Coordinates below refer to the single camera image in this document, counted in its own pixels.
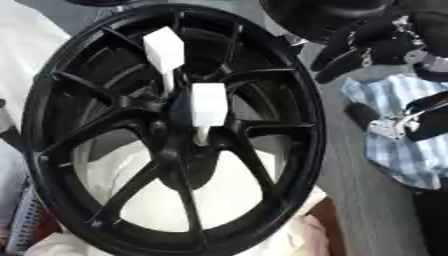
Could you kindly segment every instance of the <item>wheel spoke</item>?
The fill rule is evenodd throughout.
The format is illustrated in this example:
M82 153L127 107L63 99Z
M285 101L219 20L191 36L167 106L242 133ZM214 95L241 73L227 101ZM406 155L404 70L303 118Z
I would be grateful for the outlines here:
M123 206L142 188L157 179L169 168L169 162L153 160L132 177L109 201L93 216L88 223L116 223L120 220Z
M235 24L233 26L232 36L227 45L227 49L226 49L224 57L221 61L221 64L218 66L218 68L214 72L205 76L203 78L204 81L213 82L213 81L219 80L221 77L223 77L229 73L229 64L232 62L232 60L235 57L236 49L238 46L238 40L239 40L239 37L240 37L241 33L243 32L243 30L244 30L244 26L241 24Z
M86 90L90 95L97 98L106 105L111 105L113 99L115 98L111 91L104 89L101 86L91 81L87 81L86 79L76 76L74 74L62 71L55 71L53 75L57 80L68 80L77 83L78 85L82 86L83 89Z
M245 136L233 135L231 139L230 151L232 151L250 170L258 181L263 191L264 198L272 198L275 193L275 183L269 175L268 170L252 147L249 139Z
M310 123L288 124L281 121L242 121L245 133L249 138L266 135L288 135L294 138L308 138L311 129Z
M72 150L80 144L100 136L108 131L124 127L123 115L125 111L111 110L97 119L94 119L81 128L75 129L67 137L54 143L42 155L50 156L60 151Z
M235 57L236 48L238 45L238 39L244 30L244 26L240 24L235 24L233 26L232 37L230 39L229 45L227 46L226 55L221 65L226 65L230 63Z
M193 188L188 179L185 163L183 163L181 159L178 160L178 168L176 168L176 172L173 173L173 175L175 175L176 181L179 185L179 196L187 213L188 222L190 224L190 232L197 236L201 246L205 246L207 244L207 238L205 236L196 202L194 200Z
M142 58L142 59L146 60L146 53L145 53L145 49L143 48L143 46L141 46L138 43L132 41L127 36L119 33L118 31L116 31L116 30L114 30L112 28L103 27L102 31L103 31L104 34L109 35L113 39L117 40L123 47L125 47L129 51L134 52L135 54L137 54L137 56L139 58Z
M174 14L174 22L173 22L172 29L177 34L179 34L183 29L182 20L184 17L185 17L185 12L176 12Z

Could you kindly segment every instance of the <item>wheel rim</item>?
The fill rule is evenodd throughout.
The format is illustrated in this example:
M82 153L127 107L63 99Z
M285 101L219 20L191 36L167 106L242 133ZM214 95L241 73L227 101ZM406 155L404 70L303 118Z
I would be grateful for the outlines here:
M139 40L165 25L187 45L187 64L176 71L178 86L168 100L158 98L160 75L145 60ZM223 47L204 48L208 41ZM129 96L136 79L146 79L143 84L153 88L144 99ZM212 129L210 145L196 147L191 120L180 118L188 115L179 110L188 109L182 98L188 99L191 82L207 81L224 82L229 97L249 102L265 120L241 120L229 114L224 127ZM89 114L90 119L96 115L94 120L86 118L92 106L104 105L106 111ZM148 128L157 125L168 127L162 141L149 139ZM156 160L103 207L76 177L71 150L118 128L132 131ZM283 40L226 12L162 5L107 18L62 47L36 77L22 132L39 196L62 224L92 245L116 255L231 255L273 234L302 205L319 173L324 128L316 88ZM275 184L248 139L269 134L291 139L286 166ZM196 161L204 151L221 150L233 152L251 170L262 187L263 201L235 221L203 230L184 163ZM118 219L124 203L162 169L173 169L189 232L159 232Z

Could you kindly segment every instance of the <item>plaid shirt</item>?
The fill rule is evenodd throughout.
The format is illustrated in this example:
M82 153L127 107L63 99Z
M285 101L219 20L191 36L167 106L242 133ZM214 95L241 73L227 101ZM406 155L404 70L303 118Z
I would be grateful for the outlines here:
M447 84L424 81L411 74L392 75L370 84L348 79L342 87L350 101L367 104L382 117L397 116L409 102L444 90L448 90ZM448 177L448 134L412 142L408 138L395 141L367 131L365 154L384 167L388 175L408 186L436 190L441 188L440 178Z

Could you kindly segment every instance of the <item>black object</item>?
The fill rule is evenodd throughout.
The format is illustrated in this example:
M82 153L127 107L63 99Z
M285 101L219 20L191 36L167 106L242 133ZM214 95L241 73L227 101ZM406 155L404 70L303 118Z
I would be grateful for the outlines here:
M448 255L448 192L426 191L414 195L426 247L431 256Z
M380 16L393 0L260 0L269 16L297 36L326 44L358 19Z
M419 61L421 56L409 53L423 50L425 44L410 19L390 13L372 22L359 21L344 28L314 61L312 69L319 72L316 80L328 83L360 68L410 64L412 58Z
M381 116L371 107L363 103L350 103L344 110L345 114L363 131L369 128L372 121L379 120Z
M420 127L416 131L406 129L412 141L427 140L448 133L448 92L415 100L408 104L411 114L424 112L419 116Z
M176 90L169 98L160 96L161 76L142 46L143 35L164 26L186 43L186 65L176 71ZM227 85L230 99L240 98L262 120L242 119L232 108L225 126L211 130L210 145L199 147L191 120L182 118L189 111L184 99L191 83L218 81ZM134 133L154 161L102 206L75 174L71 152L119 128ZM129 10L73 37L37 75L22 132L30 174L46 206L75 235L126 256L228 256L254 246L306 200L325 151L318 91L286 41L233 14L190 5ZM287 141L286 165L274 184L250 138L276 134ZM201 172L195 168L202 166L195 163L205 157L204 168L212 168L211 160L222 150L240 158L264 196L239 219L204 230L190 181ZM162 170L184 203L189 232L150 230L119 216L129 198Z
M140 0L66 0L66 1L79 5L106 7L106 6L127 5Z

